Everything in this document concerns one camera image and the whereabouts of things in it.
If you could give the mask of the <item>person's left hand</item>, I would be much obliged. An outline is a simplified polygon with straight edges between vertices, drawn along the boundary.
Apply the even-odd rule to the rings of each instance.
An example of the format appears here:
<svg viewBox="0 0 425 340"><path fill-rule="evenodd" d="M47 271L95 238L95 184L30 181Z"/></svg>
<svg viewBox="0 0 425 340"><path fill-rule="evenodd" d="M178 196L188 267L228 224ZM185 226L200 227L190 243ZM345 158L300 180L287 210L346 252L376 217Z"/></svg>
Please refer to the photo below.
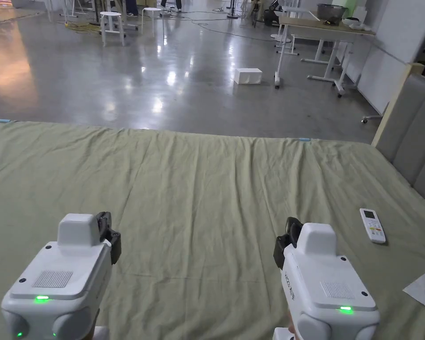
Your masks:
<svg viewBox="0 0 425 340"><path fill-rule="evenodd" d="M87 335L83 338L83 340L93 340L94 333L95 333L96 322L97 322L97 318L98 318L99 312L100 311L98 310L97 313L96 313L96 315L95 315L94 321L92 323L92 327L89 330L89 332L87 333Z"/></svg>

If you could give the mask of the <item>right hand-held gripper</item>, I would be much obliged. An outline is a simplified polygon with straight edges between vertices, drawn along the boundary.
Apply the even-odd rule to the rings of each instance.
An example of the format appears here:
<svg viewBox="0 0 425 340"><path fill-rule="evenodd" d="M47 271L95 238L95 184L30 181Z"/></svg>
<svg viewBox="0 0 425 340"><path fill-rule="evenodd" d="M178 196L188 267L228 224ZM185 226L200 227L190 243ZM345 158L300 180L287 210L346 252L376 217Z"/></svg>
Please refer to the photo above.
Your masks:
<svg viewBox="0 0 425 340"><path fill-rule="evenodd" d="M273 258L280 269L291 326L275 340L370 340L380 322L374 299L328 224L286 220Z"/></svg>

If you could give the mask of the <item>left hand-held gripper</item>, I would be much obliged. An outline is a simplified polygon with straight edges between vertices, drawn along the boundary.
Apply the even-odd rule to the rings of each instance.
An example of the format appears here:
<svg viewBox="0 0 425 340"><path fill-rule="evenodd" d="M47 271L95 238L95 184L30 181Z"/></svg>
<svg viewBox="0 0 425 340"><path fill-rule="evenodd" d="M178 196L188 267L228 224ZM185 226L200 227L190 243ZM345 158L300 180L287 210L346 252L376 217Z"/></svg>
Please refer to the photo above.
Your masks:
<svg viewBox="0 0 425 340"><path fill-rule="evenodd" d="M121 255L110 212L70 213L6 292L1 311L14 340L82 340ZM109 340L96 324L93 340Z"/></svg>

